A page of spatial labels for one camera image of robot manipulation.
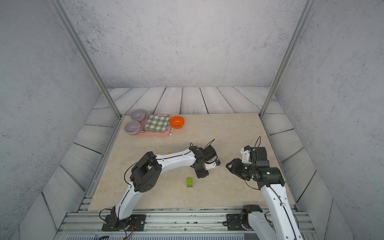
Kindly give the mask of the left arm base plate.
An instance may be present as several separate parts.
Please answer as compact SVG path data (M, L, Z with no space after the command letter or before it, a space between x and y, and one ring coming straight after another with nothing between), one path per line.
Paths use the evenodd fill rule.
M134 231L142 232L146 223L146 215L131 215L127 219L118 220L115 215L107 215L102 226L103 232Z

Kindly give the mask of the dark green lego brick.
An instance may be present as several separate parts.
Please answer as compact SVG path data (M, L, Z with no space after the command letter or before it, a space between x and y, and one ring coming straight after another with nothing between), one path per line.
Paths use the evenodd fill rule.
M192 178L187 178L187 186L192 185L193 186L193 179Z

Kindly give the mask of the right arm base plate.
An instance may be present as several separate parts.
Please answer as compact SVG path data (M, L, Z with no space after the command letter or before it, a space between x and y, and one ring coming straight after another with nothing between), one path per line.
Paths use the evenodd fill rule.
M244 214L227 214L223 225L228 231L250 231L252 228L247 223L247 216Z

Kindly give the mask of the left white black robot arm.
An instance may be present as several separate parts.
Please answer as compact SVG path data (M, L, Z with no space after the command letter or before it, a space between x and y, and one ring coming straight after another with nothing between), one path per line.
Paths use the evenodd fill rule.
M204 149L194 145L182 152L170 155L155 155L147 152L129 169L131 170L128 188L119 203L110 209L110 214L103 219L103 232L117 232L134 229L132 213L141 196L150 191L157 183L161 174L170 170L191 167L197 178L209 175L209 170L220 166L216 150L211 146Z

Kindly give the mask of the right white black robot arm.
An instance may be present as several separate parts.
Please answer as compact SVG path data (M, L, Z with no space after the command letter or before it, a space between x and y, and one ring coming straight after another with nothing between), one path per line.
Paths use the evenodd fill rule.
M302 240L285 180L279 168L270 166L266 148L245 146L241 154L241 159L233 159L226 168L245 182L257 182L272 218L268 220L258 205L244 205L238 217L242 228L254 231L260 240Z

